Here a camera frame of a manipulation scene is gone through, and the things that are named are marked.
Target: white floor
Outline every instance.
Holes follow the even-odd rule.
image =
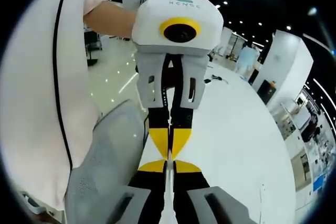
[[[236,68],[236,62],[226,59],[225,57],[219,56],[219,55],[215,55],[214,59],[213,59],[213,63],[216,63],[224,68],[227,68],[231,71],[236,71],[237,74],[241,75],[242,77],[244,77],[246,80],[248,80],[254,69],[251,69],[249,71],[245,71],[243,70],[242,72],[237,71]]]
[[[146,110],[140,106],[136,89],[135,50],[130,41],[109,38],[102,51],[92,52],[92,58],[98,62],[89,67],[90,93],[101,113],[131,99],[145,118]]]

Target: ceiling light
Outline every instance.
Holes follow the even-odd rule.
[[[307,35],[307,34],[303,34],[304,37],[306,37],[307,39],[310,39],[311,41],[315,42],[316,44],[318,44],[319,46],[323,47],[325,50],[327,50],[328,52],[331,52],[332,54],[332,51],[330,50],[329,47],[327,47],[325,44],[323,44],[322,42],[318,41],[317,39]]]
[[[235,35],[235,36],[237,36],[237,37],[239,37],[239,38],[241,38],[241,39],[243,39],[244,41],[247,41],[247,39],[245,39],[243,36],[237,34],[235,31],[232,34]]]
[[[308,11],[309,16],[314,16],[317,13],[317,9],[315,7],[310,8]]]
[[[128,84],[131,83],[131,81],[136,77],[138,73],[135,73],[126,83],[124,86],[122,86],[122,88],[119,90],[119,94],[127,87]]]
[[[259,43],[256,43],[256,42],[252,42],[253,44],[255,44],[255,45],[257,45],[257,46],[260,46],[260,47],[264,47],[264,45],[262,45],[262,44],[259,44]]]
[[[327,118],[329,119],[329,121],[330,121],[330,123],[331,123],[331,126],[332,126],[332,128],[334,129],[334,132],[335,132],[335,135],[336,135],[336,130],[335,130],[334,124],[332,123],[332,120],[331,120],[329,114],[327,113],[327,110],[325,109],[325,107],[323,106],[322,103],[321,103],[321,106],[322,106],[323,110],[325,111],[325,113],[326,113],[326,115],[327,115]]]

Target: black cable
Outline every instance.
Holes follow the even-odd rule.
[[[54,28],[54,37],[52,39],[52,43],[53,43],[52,70],[53,70],[53,73],[54,73],[54,86],[55,86],[55,99],[56,99],[57,116],[58,116],[59,126],[60,126],[61,132],[62,132],[62,137],[63,137],[63,140],[64,140],[64,145],[65,145],[67,155],[68,155],[68,158],[69,158],[70,171],[71,171],[72,170],[72,158],[71,158],[70,149],[69,149],[69,145],[68,145],[68,141],[67,141],[67,136],[65,134],[64,124],[63,124],[63,120],[62,120],[61,106],[60,106],[60,101],[59,101],[58,75],[57,75],[57,35],[58,35],[58,25],[59,25],[59,19],[60,19],[60,14],[61,14],[63,1],[64,0],[59,1],[57,15],[56,15],[56,21],[55,21],[55,28]]]
[[[146,121],[148,119],[148,116],[149,114],[146,116],[145,120],[143,121],[143,147],[145,148],[145,144],[146,144],[146,141],[147,141],[147,137],[148,137],[148,134],[147,134],[147,137],[146,137]]]
[[[219,80],[219,81],[222,81],[223,80],[223,78],[222,77],[220,77],[220,76],[216,76],[216,75],[211,75],[211,78],[212,79],[215,79],[215,80]]]

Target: camera lens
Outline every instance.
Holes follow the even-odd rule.
[[[196,37],[196,30],[186,24],[174,24],[164,30],[164,36],[176,43],[185,43]]]

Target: yellow camera ring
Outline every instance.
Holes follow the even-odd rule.
[[[160,32],[166,39],[185,43],[196,38],[201,33],[200,25],[185,17],[170,18],[160,25]]]

